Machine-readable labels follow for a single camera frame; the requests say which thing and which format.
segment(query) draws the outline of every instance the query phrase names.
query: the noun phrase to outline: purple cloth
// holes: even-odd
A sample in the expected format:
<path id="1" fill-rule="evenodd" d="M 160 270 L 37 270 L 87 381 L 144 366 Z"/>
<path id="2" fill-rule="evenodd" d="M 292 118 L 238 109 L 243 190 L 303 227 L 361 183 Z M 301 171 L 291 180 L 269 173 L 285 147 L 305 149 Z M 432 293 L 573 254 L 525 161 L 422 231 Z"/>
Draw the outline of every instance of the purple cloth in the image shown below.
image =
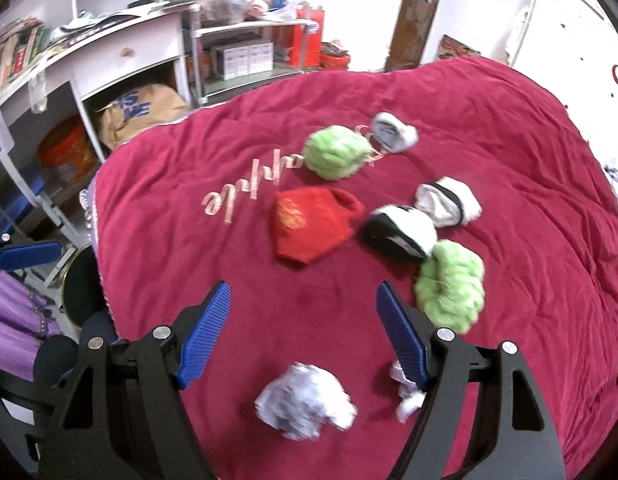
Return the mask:
<path id="1" fill-rule="evenodd" d="M 0 369 L 32 380 L 33 361 L 44 339 L 58 335 L 46 301 L 0 270 Z"/>

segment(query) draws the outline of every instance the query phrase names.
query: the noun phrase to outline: desk drawer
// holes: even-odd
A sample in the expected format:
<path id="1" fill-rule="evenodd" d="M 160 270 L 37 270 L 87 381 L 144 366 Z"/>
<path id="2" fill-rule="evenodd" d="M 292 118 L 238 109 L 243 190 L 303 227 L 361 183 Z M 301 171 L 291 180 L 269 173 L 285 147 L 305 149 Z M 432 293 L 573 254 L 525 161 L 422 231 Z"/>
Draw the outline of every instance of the desk drawer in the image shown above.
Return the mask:
<path id="1" fill-rule="evenodd" d="M 180 55 L 180 15 L 167 14 L 131 25 L 70 54 L 71 73 L 87 98 L 134 72 Z"/>

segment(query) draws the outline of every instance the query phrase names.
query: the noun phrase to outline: green fuzzy sock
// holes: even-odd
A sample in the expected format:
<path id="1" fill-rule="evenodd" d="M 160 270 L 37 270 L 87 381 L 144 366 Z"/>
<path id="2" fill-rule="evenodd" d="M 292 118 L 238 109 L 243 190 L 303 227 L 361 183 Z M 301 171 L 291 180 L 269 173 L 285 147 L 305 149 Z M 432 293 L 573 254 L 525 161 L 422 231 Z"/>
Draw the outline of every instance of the green fuzzy sock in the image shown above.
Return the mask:
<path id="1" fill-rule="evenodd" d="M 413 286 L 418 307 L 436 327 L 467 333 L 484 306 L 483 276 L 478 254 L 451 240 L 439 240 Z"/>
<path id="2" fill-rule="evenodd" d="M 339 180 L 356 173 L 372 152 L 362 135 L 344 126 L 329 126 L 309 136 L 303 156 L 305 166 L 318 176 Z"/>

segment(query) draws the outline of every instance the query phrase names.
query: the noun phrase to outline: brown bag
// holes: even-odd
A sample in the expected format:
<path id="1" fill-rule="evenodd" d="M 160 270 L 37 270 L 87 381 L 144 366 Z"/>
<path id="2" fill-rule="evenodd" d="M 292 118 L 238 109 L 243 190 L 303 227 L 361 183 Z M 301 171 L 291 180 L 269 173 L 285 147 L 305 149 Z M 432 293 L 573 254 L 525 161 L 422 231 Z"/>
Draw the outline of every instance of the brown bag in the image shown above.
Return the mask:
<path id="1" fill-rule="evenodd" d="M 127 92 L 108 104 L 100 120 L 100 140 L 111 150 L 156 124 L 169 123 L 191 111 L 178 93 L 152 84 Z"/>

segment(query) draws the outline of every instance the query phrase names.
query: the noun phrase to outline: red bedspread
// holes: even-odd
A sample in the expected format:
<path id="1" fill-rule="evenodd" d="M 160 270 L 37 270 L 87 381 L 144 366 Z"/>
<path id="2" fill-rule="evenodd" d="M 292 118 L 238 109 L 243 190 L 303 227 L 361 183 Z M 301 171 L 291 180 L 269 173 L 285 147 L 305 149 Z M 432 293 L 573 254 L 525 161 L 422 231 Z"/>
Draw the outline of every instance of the red bedspread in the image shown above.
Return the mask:
<path id="1" fill-rule="evenodd" d="M 233 304 L 207 370 L 183 398 L 223 480 L 387 477 L 406 426 L 393 410 L 393 359 L 375 312 L 390 280 L 408 301 L 415 269 L 350 240 L 304 269 L 275 259 L 276 189 L 325 186 L 307 168 L 263 180 L 257 200 L 237 195 L 231 224 L 201 205 L 209 192 L 249 178 L 252 160 L 301 153 L 329 124 L 370 124 L 387 110 L 420 142 L 329 186 L 367 210 L 411 203 L 444 175 L 466 182 L 483 215 L 439 232 L 482 256 L 486 306 L 467 340 L 524 352 L 558 429 L 568 477 L 592 457 L 618 416 L 618 210 L 600 167 L 549 92 L 481 58 L 388 74 L 314 73 L 158 126 L 122 146 L 96 180 L 98 257 L 119 333 L 139 338 L 199 303 L 215 280 Z M 358 418 L 344 433 L 292 442 L 257 419 L 253 401 L 290 364 L 332 372 Z M 449 468 L 470 433 L 468 407 Z"/>

